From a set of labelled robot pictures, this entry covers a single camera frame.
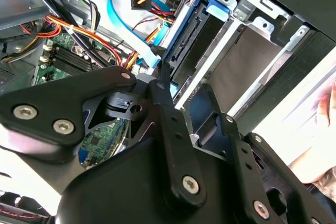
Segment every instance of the round pivot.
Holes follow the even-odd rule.
[[[255,136],[254,136],[254,139],[255,139],[258,143],[262,143],[262,139],[261,139],[260,136],[255,135]]]
[[[182,184],[183,187],[191,194],[197,194],[200,190],[197,181],[191,176],[184,176]]]
[[[54,123],[54,130],[59,134],[68,135],[75,130],[75,126],[70,121],[61,119]]]
[[[233,123],[233,119],[232,119],[232,117],[231,116],[226,116],[226,120],[228,120],[230,123]]]
[[[13,110],[16,118],[30,120],[37,116],[37,110],[30,105],[20,105]]]
[[[253,203],[255,211],[262,217],[263,219],[267,220],[269,218],[269,212],[267,207],[261,203],[260,201],[254,201]]]

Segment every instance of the red wire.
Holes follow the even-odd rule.
[[[152,8],[152,11],[153,11],[153,12],[156,12],[156,13],[161,13],[161,14],[164,14],[164,15],[170,15],[170,16],[173,15],[173,13],[163,12],[163,11],[161,11],[161,10],[156,10],[156,9],[154,9],[154,8]]]
[[[10,215],[10,216],[14,216],[14,217],[20,217],[20,218],[25,218],[25,219],[37,219],[37,218],[41,218],[40,216],[18,215],[18,214],[15,214],[13,212],[5,211],[3,209],[0,209],[0,212],[2,212],[3,214],[6,214],[6,215]]]
[[[129,55],[128,58],[127,58],[127,61],[125,62],[124,67],[127,66],[128,62],[130,61],[130,59],[131,59],[131,57],[133,56],[134,53],[135,53],[135,50],[133,50],[133,51],[130,53],[130,55]]]

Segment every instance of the silver screw head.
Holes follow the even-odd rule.
[[[258,143],[262,143],[262,139],[261,139],[261,137],[258,136],[258,135],[255,135],[255,136],[254,136],[254,139],[255,139]]]
[[[269,218],[268,209],[263,203],[256,200],[253,202],[253,206],[254,206],[255,211],[260,215],[260,217],[262,217],[265,220]]]
[[[71,134],[75,130],[75,126],[68,120],[57,120],[53,125],[54,130],[62,135]]]
[[[312,222],[313,224],[320,224],[320,223],[318,222],[318,220],[315,219],[315,218],[311,218],[311,222]]]
[[[182,179],[182,184],[184,189],[186,189],[191,194],[198,194],[200,190],[197,181],[191,176],[184,176]]]
[[[226,120],[228,120],[230,123],[233,123],[233,119],[232,119],[232,117],[231,116],[226,116]]]
[[[29,105],[20,105],[13,110],[16,118],[22,120],[31,120],[37,116],[37,110]]]
[[[123,76],[126,79],[130,79],[130,75],[128,73],[121,73],[121,76]]]

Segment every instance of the silver metal chassis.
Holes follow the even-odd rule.
[[[0,0],[0,30],[39,19],[49,13],[39,0]]]

